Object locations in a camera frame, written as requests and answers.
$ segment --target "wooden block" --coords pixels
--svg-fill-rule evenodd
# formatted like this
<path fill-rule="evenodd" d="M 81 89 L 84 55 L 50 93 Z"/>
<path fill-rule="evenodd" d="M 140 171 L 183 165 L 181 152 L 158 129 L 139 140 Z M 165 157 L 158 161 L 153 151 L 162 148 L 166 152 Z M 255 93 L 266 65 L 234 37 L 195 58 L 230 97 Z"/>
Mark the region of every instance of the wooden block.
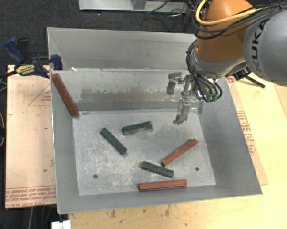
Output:
<path fill-rule="evenodd" d="M 147 190 L 186 187 L 186 186 L 187 186 L 186 180 L 155 181 L 155 182 L 145 182 L 138 184 L 138 190 L 147 191 Z"/>
<path fill-rule="evenodd" d="M 152 122 L 147 121 L 135 125 L 125 126 L 121 129 L 123 135 L 129 135 L 140 131 L 152 129 Z"/>
<path fill-rule="evenodd" d="M 172 161 L 174 161 L 176 158 L 178 158 L 180 155 L 182 155 L 184 152 L 186 152 L 187 150 L 189 150 L 190 148 L 195 146 L 197 143 L 198 143 L 198 141 L 196 139 L 193 139 L 189 143 L 187 143 L 184 146 L 182 146 L 181 148 L 177 149 L 174 153 L 172 153 L 170 156 L 168 156 L 167 158 L 165 158 L 162 161 L 162 166 L 163 167 L 167 166 Z"/>
<path fill-rule="evenodd" d="M 58 92 L 61 95 L 61 98 L 65 102 L 67 109 L 71 113 L 71 116 L 73 116 L 73 117 L 78 116 L 79 115 L 78 108 L 75 105 L 75 103 L 73 102 L 72 97 L 68 93 L 61 77 L 58 74 L 54 74 L 51 79 L 52 79 L 54 85 L 56 86 L 56 88 L 58 89 Z"/>
<path fill-rule="evenodd" d="M 166 169 L 166 168 L 162 168 L 161 166 L 157 166 L 155 164 L 143 161 L 141 164 L 141 169 L 143 170 L 147 170 L 156 174 L 159 174 L 161 176 L 164 177 L 168 177 L 168 178 L 172 178 L 174 175 L 174 171 Z"/>
<path fill-rule="evenodd" d="M 121 142 L 119 142 L 118 139 L 114 137 L 108 129 L 103 128 L 100 131 L 100 134 L 119 152 L 119 154 L 122 156 L 127 154 L 126 147 Z"/>

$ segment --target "table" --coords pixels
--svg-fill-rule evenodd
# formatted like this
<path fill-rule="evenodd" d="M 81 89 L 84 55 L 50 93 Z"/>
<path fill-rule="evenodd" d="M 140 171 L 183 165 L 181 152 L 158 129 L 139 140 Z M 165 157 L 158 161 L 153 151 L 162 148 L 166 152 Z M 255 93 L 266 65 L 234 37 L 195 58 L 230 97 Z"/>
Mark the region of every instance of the table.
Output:
<path fill-rule="evenodd" d="M 287 89 L 262 83 L 266 88 L 246 80 L 230 87 L 240 96 L 235 105 L 255 141 L 252 159 L 260 183 L 268 184 L 263 195 L 69 214 L 72 228 L 287 228 Z M 49 81 L 12 76 L 7 99 L 6 208 L 54 204 Z"/>

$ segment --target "yellow label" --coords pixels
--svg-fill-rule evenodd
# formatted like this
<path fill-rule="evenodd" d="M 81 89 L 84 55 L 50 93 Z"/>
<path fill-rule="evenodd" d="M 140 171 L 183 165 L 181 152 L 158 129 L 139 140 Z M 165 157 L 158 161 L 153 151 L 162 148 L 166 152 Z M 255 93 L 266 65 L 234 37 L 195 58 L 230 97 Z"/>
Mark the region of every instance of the yellow label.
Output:
<path fill-rule="evenodd" d="M 26 71 L 21 72 L 21 74 L 22 74 L 22 75 L 26 75 L 26 74 L 29 74 L 29 73 L 31 73 L 31 72 L 34 72 L 34 69 L 28 69 L 28 70 L 26 70 Z"/>
<path fill-rule="evenodd" d="M 34 65 L 21 65 L 15 70 L 17 73 L 27 74 L 26 71 L 34 72 Z"/>

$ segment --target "red stick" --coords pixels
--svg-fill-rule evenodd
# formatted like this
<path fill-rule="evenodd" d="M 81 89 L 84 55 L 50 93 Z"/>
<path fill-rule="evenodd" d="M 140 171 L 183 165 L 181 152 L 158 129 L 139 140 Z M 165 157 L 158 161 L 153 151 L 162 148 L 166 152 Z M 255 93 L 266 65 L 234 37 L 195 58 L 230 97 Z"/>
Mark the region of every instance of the red stick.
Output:
<path fill-rule="evenodd" d="M 185 187 L 187 186 L 186 180 L 171 180 L 171 181 L 156 181 L 156 182 L 145 182 L 138 184 L 139 191 L 163 189 L 163 188 L 174 188 L 174 187 Z"/>
<path fill-rule="evenodd" d="M 172 161 L 174 161 L 176 158 L 178 158 L 180 155 L 182 155 L 184 152 L 186 152 L 188 149 L 192 148 L 198 143 L 196 139 L 191 140 L 189 143 L 185 144 L 181 148 L 177 149 L 174 153 L 172 153 L 170 156 L 165 158 L 162 161 L 162 166 L 165 167 L 168 164 L 170 164 Z"/>
<path fill-rule="evenodd" d="M 77 109 L 77 106 L 72 100 L 72 97 L 69 95 L 61 77 L 58 74 L 54 74 L 52 76 L 52 81 L 56 88 L 58 89 L 59 94 L 61 95 L 63 101 L 65 102 L 65 105 L 72 116 L 78 116 L 79 111 Z"/>

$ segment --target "gray carpet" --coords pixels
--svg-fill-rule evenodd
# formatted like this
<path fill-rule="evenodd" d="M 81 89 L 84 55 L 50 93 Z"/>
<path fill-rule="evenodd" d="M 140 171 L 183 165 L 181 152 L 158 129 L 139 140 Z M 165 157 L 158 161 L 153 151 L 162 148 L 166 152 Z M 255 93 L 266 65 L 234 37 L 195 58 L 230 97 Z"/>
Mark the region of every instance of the gray carpet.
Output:
<path fill-rule="evenodd" d="M 249 0 L 254 5 L 267 0 Z M 78 0 L 0 0 L 0 75 L 7 64 L 14 64 L 3 50 L 11 37 L 29 37 L 32 55 L 48 55 L 47 27 L 108 29 L 123 31 L 173 31 L 192 33 L 184 18 L 170 19 L 161 14 L 145 15 L 138 12 L 79 11 Z M 0 94 L 0 110 L 6 115 L 6 93 Z M 28 228 L 31 209 L 4 208 L 5 146 L 0 149 L 0 226 L 6 229 Z M 37 207 L 32 211 L 31 228 L 43 228 L 48 221 L 58 220 L 53 207 Z"/>

